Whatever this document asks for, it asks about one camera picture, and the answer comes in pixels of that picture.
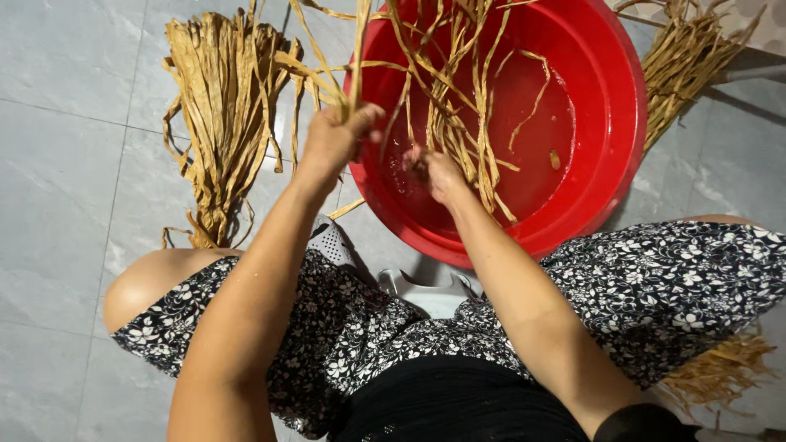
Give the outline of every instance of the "black and white floral pattern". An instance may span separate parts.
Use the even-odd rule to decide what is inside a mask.
[[[612,361],[646,388],[786,294],[785,240],[744,225],[641,224],[566,241],[541,265]],[[112,337],[177,377],[201,313],[237,260],[205,267]],[[272,412],[306,437],[323,436],[350,394],[402,360],[469,355],[530,377],[485,297],[465,301],[453,319],[423,320],[315,251],[298,282],[267,381]]]

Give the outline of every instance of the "knee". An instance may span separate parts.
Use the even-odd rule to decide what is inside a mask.
[[[148,253],[112,282],[104,299],[104,324],[109,333],[125,326],[182,281],[171,282],[172,261],[179,254],[178,249]]]
[[[748,224],[751,226],[758,226],[757,223],[749,219],[741,218],[734,215],[699,215],[685,218],[685,221],[702,221],[705,223],[723,223],[723,224]]]
[[[224,256],[240,256],[235,249],[164,249],[150,252],[131,264],[106,290],[104,324],[115,333],[146,311],[173,287]]]

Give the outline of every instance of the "gray tile floor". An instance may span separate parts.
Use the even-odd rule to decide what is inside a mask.
[[[321,3],[354,8],[352,0]],[[282,29],[285,5],[268,1],[263,19]],[[237,6],[221,0],[0,0],[0,226],[6,232],[0,440],[163,440],[174,382],[108,339],[102,293],[129,263],[160,247],[161,227],[185,226],[193,200],[161,143],[160,118],[177,92],[160,67],[167,54],[163,26],[172,17],[231,14]],[[311,11],[307,19],[329,62],[348,60],[352,25]],[[624,24],[644,53],[653,28]],[[303,37],[294,18],[285,34]],[[277,135],[286,140],[290,90],[278,109]],[[711,90],[646,157],[605,228],[720,212],[786,230],[784,116],[783,83],[753,80]],[[309,106],[302,117],[305,124]],[[188,135],[182,124],[174,132]],[[250,195],[257,215],[270,209],[287,181],[265,162]],[[357,197],[347,175],[324,210]],[[372,274],[399,267],[421,283],[439,284],[457,271],[401,243],[367,207],[340,224]],[[177,241],[183,245],[183,238]],[[473,285],[479,290],[474,279]],[[783,306],[763,319],[781,348],[785,319]],[[786,351],[767,361],[786,369]],[[757,417],[726,414],[723,428],[786,429],[785,393],[783,381],[752,390],[735,406]],[[300,439],[280,422],[277,434]]]

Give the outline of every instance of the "wet hand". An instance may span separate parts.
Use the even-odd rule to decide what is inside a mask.
[[[328,192],[332,190],[341,171],[357,156],[359,139],[367,137],[373,143],[382,141],[382,134],[371,125],[384,115],[380,106],[371,103],[361,105],[343,124],[336,107],[318,112],[308,127],[308,139],[296,179],[328,188]]]
[[[440,204],[452,210],[454,205],[471,195],[464,174],[444,153],[429,152],[415,144],[404,154],[406,170],[413,172],[428,185],[428,191]]]

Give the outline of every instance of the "white plastic stool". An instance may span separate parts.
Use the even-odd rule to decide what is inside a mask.
[[[383,292],[417,305],[432,319],[453,318],[459,304],[477,298],[469,280],[461,274],[452,274],[446,287],[428,287],[413,284],[399,269],[389,269],[381,271],[376,282]]]

